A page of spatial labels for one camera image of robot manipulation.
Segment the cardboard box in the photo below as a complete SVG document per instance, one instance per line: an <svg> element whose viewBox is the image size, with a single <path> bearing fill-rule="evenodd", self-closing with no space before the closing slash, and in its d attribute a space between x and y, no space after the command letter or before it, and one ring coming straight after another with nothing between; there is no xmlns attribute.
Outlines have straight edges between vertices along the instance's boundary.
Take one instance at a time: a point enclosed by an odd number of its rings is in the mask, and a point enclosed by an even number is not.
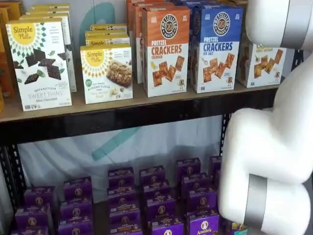
<svg viewBox="0 0 313 235"><path fill-rule="evenodd" d="M60 221L59 235L93 234L92 217L73 217Z"/></svg>
<svg viewBox="0 0 313 235"><path fill-rule="evenodd" d="M187 234L217 235L220 216L215 209L192 213L187 217Z"/></svg>
<svg viewBox="0 0 313 235"><path fill-rule="evenodd" d="M128 44L129 36L124 34L90 35L86 36L86 46L103 46L107 44Z"/></svg>
<svg viewBox="0 0 313 235"><path fill-rule="evenodd" d="M247 88L280 84L286 51L286 48L254 44L244 33L236 79Z"/></svg>
<svg viewBox="0 0 313 235"><path fill-rule="evenodd" d="M199 5L193 15L191 85L197 93L233 90L243 9Z"/></svg>
<svg viewBox="0 0 313 235"><path fill-rule="evenodd" d="M21 229L11 232L11 235L49 235L47 227Z"/></svg>
<svg viewBox="0 0 313 235"><path fill-rule="evenodd" d="M137 83L143 83L143 38L142 38L142 10L144 7L174 6L172 2L147 2L133 4L133 64L136 68Z"/></svg>
<svg viewBox="0 0 313 235"><path fill-rule="evenodd" d="M92 198L91 177L84 177L72 181L64 181L65 200L71 200L76 197Z"/></svg>
<svg viewBox="0 0 313 235"><path fill-rule="evenodd" d="M6 25L24 111L72 105L61 19Z"/></svg>
<svg viewBox="0 0 313 235"><path fill-rule="evenodd" d="M143 83L148 97L186 92L189 18L185 6L143 10Z"/></svg>
<svg viewBox="0 0 313 235"><path fill-rule="evenodd" d="M92 31L101 31L101 30L115 30L115 29L123 29L127 31L127 25L125 23L100 23L100 24L92 24L90 25L90 30Z"/></svg>
<svg viewBox="0 0 313 235"><path fill-rule="evenodd" d="M190 190L197 190L199 188L209 185L209 183L210 178L205 172L182 176L181 197L185 199L187 198L188 192Z"/></svg>
<svg viewBox="0 0 313 235"><path fill-rule="evenodd" d="M165 180L165 169L162 165L140 170L140 184L147 185Z"/></svg>
<svg viewBox="0 0 313 235"><path fill-rule="evenodd" d="M184 223L179 216L169 216L152 221L152 235L184 234Z"/></svg>
<svg viewBox="0 0 313 235"><path fill-rule="evenodd" d="M140 221L133 221L129 224L117 223L110 224L109 228L110 235L142 235L141 223Z"/></svg>
<svg viewBox="0 0 313 235"><path fill-rule="evenodd" d="M134 186L117 186L107 189L108 201L111 204L126 204L137 198Z"/></svg>
<svg viewBox="0 0 313 235"><path fill-rule="evenodd" d="M197 190L189 191L187 198L187 210L191 212L215 208L217 205L216 202L217 192L213 187L206 186L198 188Z"/></svg>
<svg viewBox="0 0 313 235"><path fill-rule="evenodd" d="M145 198L157 197L162 194L167 194L171 191L170 183L168 180L155 182L143 186L143 193Z"/></svg>
<svg viewBox="0 0 313 235"><path fill-rule="evenodd" d="M140 209L137 200L131 201L127 204L110 204L110 218L109 222L129 224L130 221L140 220Z"/></svg>
<svg viewBox="0 0 313 235"><path fill-rule="evenodd" d="M133 185L134 170L132 167L125 167L108 171L109 187Z"/></svg>
<svg viewBox="0 0 313 235"><path fill-rule="evenodd" d="M181 177L184 175L192 175L200 173L201 162L199 158L190 158L176 161L176 181L181 182Z"/></svg>
<svg viewBox="0 0 313 235"><path fill-rule="evenodd" d="M15 220L18 229L46 226L48 227L49 233L54 234L54 227L49 204L42 207L19 207L15 213Z"/></svg>
<svg viewBox="0 0 313 235"><path fill-rule="evenodd" d="M87 197L66 200L60 206L60 214L62 219L92 215L92 200Z"/></svg>
<svg viewBox="0 0 313 235"><path fill-rule="evenodd" d="M97 40L91 43L104 43L106 39ZM86 104L133 97L129 44L81 47L81 60Z"/></svg>

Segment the purple box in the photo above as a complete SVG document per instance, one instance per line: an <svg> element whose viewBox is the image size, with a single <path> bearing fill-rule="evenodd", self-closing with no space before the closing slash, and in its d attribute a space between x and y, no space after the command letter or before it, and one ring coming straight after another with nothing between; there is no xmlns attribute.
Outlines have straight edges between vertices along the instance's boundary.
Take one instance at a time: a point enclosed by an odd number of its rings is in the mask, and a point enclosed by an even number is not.
<svg viewBox="0 0 313 235"><path fill-rule="evenodd" d="M19 229L47 226L49 233L54 232L49 204L42 207L19 207L15 213L15 220Z"/></svg>
<svg viewBox="0 0 313 235"><path fill-rule="evenodd" d="M134 186L112 187L107 189L110 204L126 204L137 198Z"/></svg>
<svg viewBox="0 0 313 235"><path fill-rule="evenodd" d="M91 177L84 177L77 180L64 182L65 200L71 200L77 197L92 198Z"/></svg>
<svg viewBox="0 0 313 235"><path fill-rule="evenodd" d="M169 216L152 221L152 235L182 235L184 224L178 216Z"/></svg>
<svg viewBox="0 0 313 235"><path fill-rule="evenodd" d="M60 206L60 214L62 219L91 215L92 201L87 197L64 201Z"/></svg>
<svg viewBox="0 0 313 235"><path fill-rule="evenodd" d="M217 210L198 211L187 217L187 234L217 235L220 216Z"/></svg>
<svg viewBox="0 0 313 235"><path fill-rule="evenodd" d="M209 159L209 174L208 176L210 177L211 183L214 184L215 180L215 173L217 170L221 169L221 163L222 163L222 158L217 156L217 157L211 157Z"/></svg>
<svg viewBox="0 0 313 235"><path fill-rule="evenodd" d="M126 167L108 171L109 187L118 187L134 184L134 171L132 167Z"/></svg>
<svg viewBox="0 0 313 235"><path fill-rule="evenodd" d="M187 198L187 210L206 210L216 207L216 190L213 187L204 187L189 191Z"/></svg>
<svg viewBox="0 0 313 235"><path fill-rule="evenodd" d="M210 178L205 172L185 175L181 178L181 196L187 198L188 191L197 190L199 188L208 186L210 184Z"/></svg>
<svg viewBox="0 0 313 235"><path fill-rule="evenodd" d="M59 235L91 235L92 217L73 217L71 219L60 221Z"/></svg>
<svg viewBox="0 0 313 235"><path fill-rule="evenodd" d="M155 182L153 184L143 186L143 193L145 195L145 198L157 197L161 194L169 193L170 191L171 188L168 180Z"/></svg>
<svg viewBox="0 0 313 235"><path fill-rule="evenodd" d="M110 204L110 223L128 224L130 221L140 220L139 203L137 200L127 204Z"/></svg>
<svg viewBox="0 0 313 235"><path fill-rule="evenodd" d="M165 180L165 169L162 165L143 169L139 173L140 185L147 185Z"/></svg>
<svg viewBox="0 0 313 235"><path fill-rule="evenodd" d="M171 193L146 200L147 221L175 214L175 198Z"/></svg>
<svg viewBox="0 0 313 235"><path fill-rule="evenodd" d="M177 160L176 169L177 169L177 177L176 177L177 183L180 183L181 177L183 175L192 175L192 174L200 173L201 162L199 158Z"/></svg>
<svg viewBox="0 0 313 235"><path fill-rule="evenodd" d="M11 235L49 235L47 227L36 227L30 229L15 230Z"/></svg>
<svg viewBox="0 0 313 235"><path fill-rule="evenodd" d="M133 221L129 224L111 224L109 235L124 235L124 234L133 234L133 235L142 235L142 229L140 221Z"/></svg>

